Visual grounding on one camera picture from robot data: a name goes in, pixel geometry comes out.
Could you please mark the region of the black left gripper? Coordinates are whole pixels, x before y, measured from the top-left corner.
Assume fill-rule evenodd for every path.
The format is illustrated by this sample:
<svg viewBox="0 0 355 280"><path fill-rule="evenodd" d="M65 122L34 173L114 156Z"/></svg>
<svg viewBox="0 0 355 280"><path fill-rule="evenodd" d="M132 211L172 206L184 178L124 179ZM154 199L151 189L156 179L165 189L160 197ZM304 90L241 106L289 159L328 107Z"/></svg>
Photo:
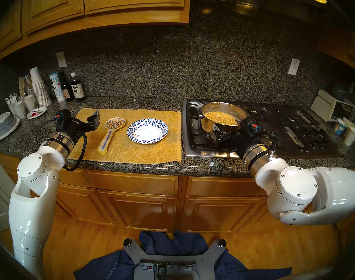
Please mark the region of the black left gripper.
<svg viewBox="0 0 355 280"><path fill-rule="evenodd" d="M96 110L88 117L88 123L84 123L76 118L81 109L73 111L58 110L55 113L56 132L68 135L74 143L87 132L91 132L91 126L97 129L100 124L99 110Z"/></svg>

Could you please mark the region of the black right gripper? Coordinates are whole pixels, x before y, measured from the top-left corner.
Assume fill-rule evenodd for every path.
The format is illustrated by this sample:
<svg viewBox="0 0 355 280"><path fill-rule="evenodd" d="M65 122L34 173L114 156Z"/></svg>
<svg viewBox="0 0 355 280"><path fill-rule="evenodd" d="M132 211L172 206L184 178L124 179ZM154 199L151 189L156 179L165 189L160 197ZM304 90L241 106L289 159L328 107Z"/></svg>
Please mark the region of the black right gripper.
<svg viewBox="0 0 355 280"><path fill-rule="evenodd" d="M245 151L256 144L261 143L261 138L271 135L271 132L268 131L259 131L254 135L249 133L250 120L243 119L241 120L239 126L240 128L234 131L233 133L225 133L220 130L213 130L211 136L217 138L217 143L230 143L231 152L236 153L239 158L243 158Z"/></svg>

